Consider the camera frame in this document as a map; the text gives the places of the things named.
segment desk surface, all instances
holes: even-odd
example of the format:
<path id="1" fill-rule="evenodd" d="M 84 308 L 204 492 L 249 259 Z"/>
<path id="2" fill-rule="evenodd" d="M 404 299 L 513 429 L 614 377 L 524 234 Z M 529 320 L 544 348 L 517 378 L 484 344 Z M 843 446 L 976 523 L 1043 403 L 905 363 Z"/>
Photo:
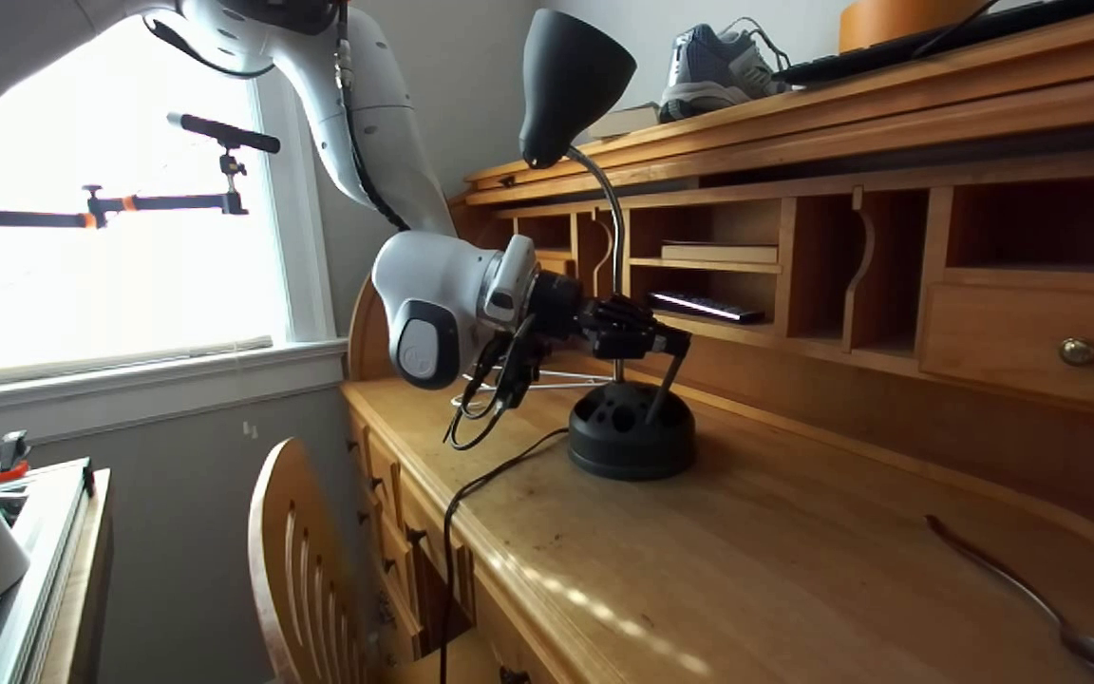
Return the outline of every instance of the desk surface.
<path id="1" fill-rule="evenodd" d="M 579 395 L 531 392 L 475 451 L 439 441 L 446 392 L 368 378 L 344 400 L 446 510 Z M 700 462 L 675 480 L 598 480 L 557 441 L 455 517 L 579 679 L 1091 679 L 926 513 L 1094 629 L 1091 520 L 743 406 L 693 409 Z"/>

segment wooden chair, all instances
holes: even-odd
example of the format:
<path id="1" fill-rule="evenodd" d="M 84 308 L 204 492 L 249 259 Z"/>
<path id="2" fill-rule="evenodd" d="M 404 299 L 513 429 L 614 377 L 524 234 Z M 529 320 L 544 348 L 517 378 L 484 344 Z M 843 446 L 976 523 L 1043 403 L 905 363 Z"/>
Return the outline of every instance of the wooden chair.
<path id="1" fill-rule="evenodd" d="M 266 456 L 246 510 L 249 598 L 280 684 L 419 684 L 438 679 L 439 660 L 368 660 L 368 633 L 341 534 L 320 492 L 299 441 Z M 448 679 L 499 679 L 499 660 L 475 629 L 448 642 Z"/>

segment window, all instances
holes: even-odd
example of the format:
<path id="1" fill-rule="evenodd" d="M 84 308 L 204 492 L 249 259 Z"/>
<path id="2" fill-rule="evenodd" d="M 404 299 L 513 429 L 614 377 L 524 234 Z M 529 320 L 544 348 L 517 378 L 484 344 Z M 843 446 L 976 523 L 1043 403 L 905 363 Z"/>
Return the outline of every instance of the window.
<path id="1" fill-rule="evenodd" d="M 220 145 L 166 115 L 257 130 L 253 82 L 124 17 L 0 100 L 0 210 L 81 214 L 101 199 L 220 192 Z M 0 378 L 266 344 L 275 230 L 257 161 L 234 173 L 249 215 L 111 214 L 106 226 L 0 226 Z"/>

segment drawer knob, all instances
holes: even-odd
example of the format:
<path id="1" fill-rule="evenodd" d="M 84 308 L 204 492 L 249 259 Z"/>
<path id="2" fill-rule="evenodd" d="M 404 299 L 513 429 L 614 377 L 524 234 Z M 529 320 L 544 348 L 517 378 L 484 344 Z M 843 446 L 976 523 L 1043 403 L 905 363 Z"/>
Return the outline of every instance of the drawer knob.
<path id="1" fill-rule="evenodd" d="M 1085 342 L 1085 339 L 1065 339 L 1060 356 L 1065 356 L 1069 363 L 1094 363 L 1094 342 Z"/>

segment desk lamp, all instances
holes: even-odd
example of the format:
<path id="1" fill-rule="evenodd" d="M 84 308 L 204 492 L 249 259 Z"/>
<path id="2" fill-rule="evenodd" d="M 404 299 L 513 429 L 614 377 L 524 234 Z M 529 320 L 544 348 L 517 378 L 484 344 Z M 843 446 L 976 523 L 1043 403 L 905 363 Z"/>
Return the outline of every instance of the desk lamp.
<path id="1" fill-rule="evenodd" d="M 593 387 L 569 413 L 569 456 L 607 480 L 666 480 L 694 461 L 694 418 L 667 392 L 693 339 L 660 328 L 623 297 L 623 210 L 607 173 L 575 145 L 626 86 L 633 57 L 598 26 L 539 7 L 524 38 L 524 120 L 520 156 L 552 166 L 582 164 L 613 204 L 613 297 L 579 314 L 598 356 L 614 362 L 614 378 Z M 623 362 L 647 348 L 671 354 L 660 387 L 623 378 Z"/>

